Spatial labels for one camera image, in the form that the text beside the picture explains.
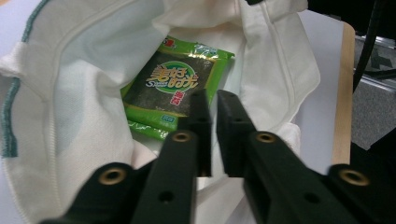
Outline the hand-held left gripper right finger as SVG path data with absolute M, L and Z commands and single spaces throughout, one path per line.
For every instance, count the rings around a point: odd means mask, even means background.
M 217 136 L 224 172 L 244 179 L 258 224 L 358 224 L 280 137 L 255 128 L 228 91 L 218 92 Z

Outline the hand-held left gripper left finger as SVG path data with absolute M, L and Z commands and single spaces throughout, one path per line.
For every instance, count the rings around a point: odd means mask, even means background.
M 131 224 L 193 224 L 197 178 L 211 172 L 212 120 L 206 91 L 190 96 L 190 114 L 169 133 L 154 162 Z

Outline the green seaweed snack packet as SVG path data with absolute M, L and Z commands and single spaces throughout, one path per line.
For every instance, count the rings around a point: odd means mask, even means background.
M 128 125 L 131 131 L 141 133 L 147 137 L 151 137 L 160 141 L 163 141 L 169 134 L 168 131 L 157 129 L 147 124 L 142 124 L 132 120 L 128 121 Z
M 211 102 L 233 54 L 167 36 L 134 80 L 121 90 L 129 121 L 172 132 L 190 112 L 190 97 Z

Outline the aluminium rail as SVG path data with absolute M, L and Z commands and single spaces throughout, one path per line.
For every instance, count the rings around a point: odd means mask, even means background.
M 364 36 L 355 36 L 354 89 L 361 83 L 396 92 L 396 41 L 378 37 L 367 45 Z

